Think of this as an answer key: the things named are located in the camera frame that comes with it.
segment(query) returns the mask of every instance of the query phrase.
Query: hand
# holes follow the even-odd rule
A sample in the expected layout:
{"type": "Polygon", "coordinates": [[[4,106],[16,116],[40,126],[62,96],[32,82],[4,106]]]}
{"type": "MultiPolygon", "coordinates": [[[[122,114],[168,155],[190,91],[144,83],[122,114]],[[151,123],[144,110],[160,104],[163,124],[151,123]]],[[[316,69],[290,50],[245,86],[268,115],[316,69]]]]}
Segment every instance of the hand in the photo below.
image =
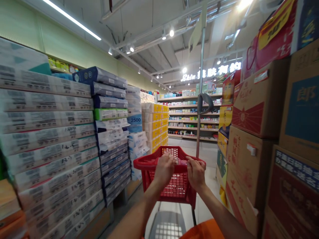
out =
{"type": "Polygon", "coordinates": [[[202,161],[197,161],[191,157],[186,157],[187,159],[187,172],[188,180],[197,192],[203,190],[206,187],[205,183],[205,170],[206,165],[202,161]]]}
{"type": "Polygon", "coordinates": [[[176,158],[174,158],[169,152],[166,152],[157,162],[153,182],[161,191],[167,186],[167,184],[169,184],[173,176],[175,161],[176,158]]]}

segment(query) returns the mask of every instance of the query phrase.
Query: metal pole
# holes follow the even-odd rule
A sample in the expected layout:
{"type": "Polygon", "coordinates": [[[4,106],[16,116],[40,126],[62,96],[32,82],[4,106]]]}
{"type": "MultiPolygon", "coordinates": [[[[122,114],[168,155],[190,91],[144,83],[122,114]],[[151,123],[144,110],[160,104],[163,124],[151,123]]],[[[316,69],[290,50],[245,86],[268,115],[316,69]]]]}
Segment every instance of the metal pole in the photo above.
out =
{"type": "MultiPolygon", "coordinates": [[[[200,80],[199,80],[199,93],[202,93],[202,87],[203,87],[203,58],[204,58],[204,44],[205,44],[205,30],[206,28],[203,28],[202,33],[202,49],[200,53],[200,80]]],[[[196,158],[199,156],[199,130],[200,130],[200,115],[198,115],[197,119],[197,141],[196,141],[196,158]]]]}

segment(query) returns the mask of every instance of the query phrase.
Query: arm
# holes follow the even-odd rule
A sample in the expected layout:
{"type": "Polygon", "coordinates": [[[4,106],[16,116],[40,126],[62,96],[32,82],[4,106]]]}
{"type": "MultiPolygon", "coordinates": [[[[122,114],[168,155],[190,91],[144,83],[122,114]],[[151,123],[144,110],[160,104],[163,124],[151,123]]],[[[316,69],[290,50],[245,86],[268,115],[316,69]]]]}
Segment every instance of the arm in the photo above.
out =
{"type": "Polygon", "coordinates": [[[214,196],[205,183],[206,165],[203,162],[195,161],[187,157],[188,179],[192,187],[197,191],[203,202],[208,207],[212,216],[216,220],[221,232],[226,239],[244,238],[253,239],[254,236],[225,208],[214,196]]]}
{"type": "Polygon", "coordinates": [[[131,208],[116,226],[109,239],[142,238],[153,207],[160,193],[173,176],[174,160],[174,157],[169,153],[165,153],[159,158],[154,180],[144,193],[142,199],[131,208]]]}

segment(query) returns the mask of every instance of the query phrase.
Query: brown cardboard box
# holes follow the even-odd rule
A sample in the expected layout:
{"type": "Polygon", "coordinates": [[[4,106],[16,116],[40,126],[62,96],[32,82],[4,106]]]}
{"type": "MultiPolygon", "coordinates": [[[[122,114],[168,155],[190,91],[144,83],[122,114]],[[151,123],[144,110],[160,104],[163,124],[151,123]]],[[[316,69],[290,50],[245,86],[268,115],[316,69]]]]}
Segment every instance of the brown cardboard box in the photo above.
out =
{"type": "Polygon", "coordinates": [[[273,61],[235,86],[233,126],[259,138],[279,137],[289,63],[273,61]]]}
{"type": "Polygon", "coordinates": [[[239,223],[251,234],[259,238],[262,229],[262,213],[253,208],[247,200],[245,193],[241,189],[231,169],[228,169],[227,173],[226,194],[234,216],[239,223]]]}
{"type": "Polygon", "coordinates": [[[292,55],[279,145],[319,164],[319,40],[292,55]]]}
{"type": "Polygon", "coordinates": [[[251,204],[263,210],[267,193],[272,146],[265,140],[230,127],[227,162],[251,204]]]}
{"type": "Polygon", "coordinates": [[[319,165],[275,145],[265,213],[279,238],[319,238],[319,165]]]}

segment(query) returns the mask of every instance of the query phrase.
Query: stacked tissue packs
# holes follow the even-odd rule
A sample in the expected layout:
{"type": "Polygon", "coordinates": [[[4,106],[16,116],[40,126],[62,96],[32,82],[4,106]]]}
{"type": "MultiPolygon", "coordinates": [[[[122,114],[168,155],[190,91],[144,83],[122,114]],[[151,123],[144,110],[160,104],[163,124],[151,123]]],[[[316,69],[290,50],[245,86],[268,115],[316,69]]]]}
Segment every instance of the stacked tissue packs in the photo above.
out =
{"type": "Polygon", "coordinates": [[[130,133],[128,136],[129,154],[131,159],[132,180],[141,180],[142,173],[133,167],[133,161],[139,157],[147,155],[149,147],[147,146],[147,137],[145,131],[139,133],[130,133]]]}
{"type": "Polygon", "coordinates": [[[142,132],[142,104],[141,89],[134,86],[128,86],[126,89],[126,100],[128,101],[128,127],[130,133],[142,132]]]}

